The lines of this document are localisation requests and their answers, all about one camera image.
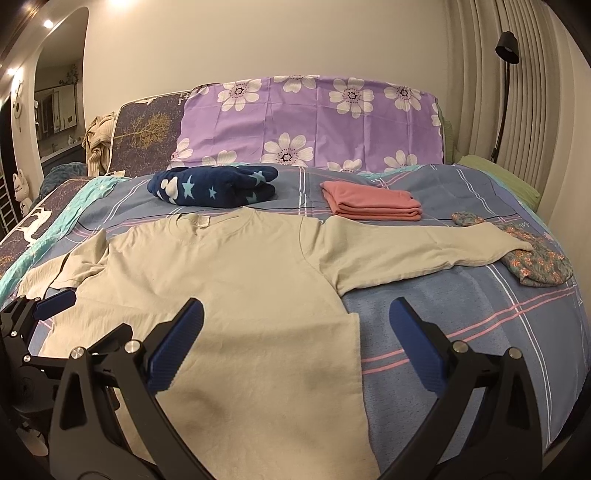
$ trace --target folded navy blanket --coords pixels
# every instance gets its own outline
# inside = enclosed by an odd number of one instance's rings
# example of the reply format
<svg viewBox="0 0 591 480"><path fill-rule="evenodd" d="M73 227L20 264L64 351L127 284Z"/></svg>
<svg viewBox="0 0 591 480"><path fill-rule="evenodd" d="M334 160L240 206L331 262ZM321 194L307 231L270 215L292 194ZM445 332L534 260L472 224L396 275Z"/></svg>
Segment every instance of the folded navy blanket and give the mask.
<svg viewBox="0 0 591 480"><path fill-rule="evenodd" d="M148 191L183 206L235 208L265 202L275 195L267 182L277 178L268 166L178 167L155 174Z"/></svg>

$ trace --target beige clothing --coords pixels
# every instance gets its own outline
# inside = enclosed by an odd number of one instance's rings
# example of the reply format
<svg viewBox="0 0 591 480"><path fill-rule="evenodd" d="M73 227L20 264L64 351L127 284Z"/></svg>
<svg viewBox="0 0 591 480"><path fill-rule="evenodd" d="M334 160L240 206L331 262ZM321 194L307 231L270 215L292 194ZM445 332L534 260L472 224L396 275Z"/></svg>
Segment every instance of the beige clothing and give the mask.
<svg viewBox="0 0 591 480"><path fill-rule="evenodd" d="M189 297L204 328L158 401L219 480L375 480L359 356L359 318L339 295L454 264L485 265L531 245L491 223L372 226L243 208L99 232L27 274L77 287L42 355L67 356L121 322L143 339ZM119 414L134 451L129 415Z"/></svg>
<svg viewBox="0 0 591 480"><path fill-rule="evenodd" d="M115 128L115 113L98 115L90 123L83 145L86 150L88 176L98 177L109 171L111 163L111 138Z"/></svg>

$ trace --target printed headboard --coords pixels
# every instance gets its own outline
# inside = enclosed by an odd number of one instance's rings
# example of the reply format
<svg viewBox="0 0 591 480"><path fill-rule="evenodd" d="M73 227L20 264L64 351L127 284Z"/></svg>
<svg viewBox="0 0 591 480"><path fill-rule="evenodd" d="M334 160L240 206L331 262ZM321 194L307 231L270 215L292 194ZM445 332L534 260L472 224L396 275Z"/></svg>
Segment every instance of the printed headboard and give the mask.
<svg viewBox="0 0 591 480"><path fill-rule="evenodd" d="M127 103L117 115L109 171L125 170L127 177L165 170L177 148L184 104L199 86L185 92Z"/></svg>

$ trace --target metal screw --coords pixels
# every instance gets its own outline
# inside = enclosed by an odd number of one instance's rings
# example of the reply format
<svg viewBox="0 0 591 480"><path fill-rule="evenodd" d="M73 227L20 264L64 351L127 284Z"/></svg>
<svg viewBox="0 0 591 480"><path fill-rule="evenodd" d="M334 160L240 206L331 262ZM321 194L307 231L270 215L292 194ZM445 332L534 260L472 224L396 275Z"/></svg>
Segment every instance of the metal screw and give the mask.
<svg viewBox="0 0 591 480"><path fill-rule="evenodd" d="M509 348L509 356L514 360L519 360L523 356L523 353L518 348L512 346Z"/></svg>
<svg viewBox="0 0 591 480"><path fill-rule="evenodd" d="M139 350L139 347L141 346L142 344L139 342L139 340L130 340L125 344L124 348L127 353L135 353Z"/></svg>
<svg viewBox="0 0 591 480"><path fill-rule="evenodd" d="M452 343L452 348L457 353L466 353L468 351L468 344L466 342L458 340L457 342Z"/></svg>
<svg viewBox="0 0 591 480"><path fill-rule="evenodd" d="M84 355L84 348L81 346L77 346L70 352L70 356L74 359L80 358L82 355Z"/></svg>

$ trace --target blue gripper pad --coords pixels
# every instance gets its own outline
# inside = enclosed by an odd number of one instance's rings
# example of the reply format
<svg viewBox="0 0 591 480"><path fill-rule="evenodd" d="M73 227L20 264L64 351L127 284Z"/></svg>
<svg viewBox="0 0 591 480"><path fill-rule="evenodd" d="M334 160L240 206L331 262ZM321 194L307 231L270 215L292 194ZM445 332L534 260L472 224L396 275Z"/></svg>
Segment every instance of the blue gripper pad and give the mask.
<svg viewBox="0 0 591 480"><path fill-rule="evenodd" d="M441 397L447 386L445 362L421 328L424 322L403 298L390 304L389 315L392 330L423 387Z"/></svg>
<svg viewBox="0 0 591 480"><path fill-rule="evenodd" d="M195 300L168 332L148 363L148 391L152 395L167 390L181 367L197 335L203 328L205 312Z"/></svg>
<svg viewBox="0 0 591 480"><path fill-rule="evenodd" d="M61 291L54 296L37 303L35 312L33 312L33 318L35 320L47 320L48 318L73 307L75 303L76 292L73 290Z"/></svg>

